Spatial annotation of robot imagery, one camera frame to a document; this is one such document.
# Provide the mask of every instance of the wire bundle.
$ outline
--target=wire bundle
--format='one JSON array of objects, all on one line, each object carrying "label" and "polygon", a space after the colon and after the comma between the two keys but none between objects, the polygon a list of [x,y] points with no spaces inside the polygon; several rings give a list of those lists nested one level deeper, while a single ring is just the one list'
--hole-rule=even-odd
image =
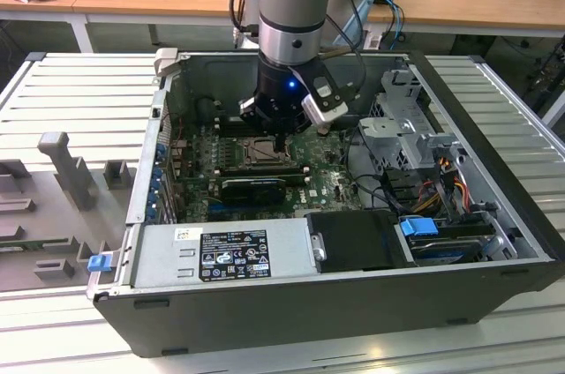
[{"label": "wire bundle", "polygon": [[392,40],[389,49],[394,49],[395,45],[398,43],[400,34],[404,27],[404,10],[403,8],[395,3],[395,0],[383,0],[388,4],[390,10],[392,11],[392,20],[388,25],[387,31],[382,35],[381,40],[384,41],[390,32],[392,31],[393,26],[395,26],[395,38]]}]

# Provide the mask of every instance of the power supply label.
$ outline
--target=power supply label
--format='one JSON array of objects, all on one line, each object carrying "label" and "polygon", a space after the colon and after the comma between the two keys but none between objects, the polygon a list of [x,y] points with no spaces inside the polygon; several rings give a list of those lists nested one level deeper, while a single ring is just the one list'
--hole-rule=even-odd
[{"label": "power supply label", "polygon": [[258,279],[271,276],[267,231],[200,235],[202,281]]}]

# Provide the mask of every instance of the blue clip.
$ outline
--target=blue clip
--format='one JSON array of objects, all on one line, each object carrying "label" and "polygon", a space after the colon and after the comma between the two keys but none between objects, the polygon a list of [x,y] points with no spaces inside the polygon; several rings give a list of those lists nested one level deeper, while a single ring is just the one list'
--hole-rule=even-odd
[{"label": "blue clip", "polygon": [[162,177],[162,169],[160,169],[159,167],[153,168],[153,172],[151,173],[151,177],[161,178]]},{"label": "blue clip", "polygon": [[405,236],[438,235],[440,232],[431,218],[407,218],[400,223]]},{"label": "blue clip", "polygon": [[111,262],[112,257],[110,255],[93,255],[88,260],[87,270],[90,273],[112,271]]}]

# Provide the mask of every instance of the desk leg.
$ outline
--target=desk leg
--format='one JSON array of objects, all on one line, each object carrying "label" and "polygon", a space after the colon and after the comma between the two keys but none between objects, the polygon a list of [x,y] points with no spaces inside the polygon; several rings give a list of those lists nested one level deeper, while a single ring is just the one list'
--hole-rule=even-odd
[{"label": "desk leg", "polygon": [[557,101],[547,110],[544,117],[541,119],[548,127],[553,128],[560,118],[565,113],[565,90],[561,92]]},{"label": "desk leg", "polygon": [[157,33],[157,26],[155,24],[147,25],[149,27],[149,37],[151,38],[151,44],[154,46],[160,46],[161,41],[159,41],[159,34]]},{"label": "desk leg", "polygon": [[94,53],[94,48],[87,31],[87,18],[83,14],[73,14],[69,18],[68,23],[71,24],[74,37],[79,44],[80,52]]}]

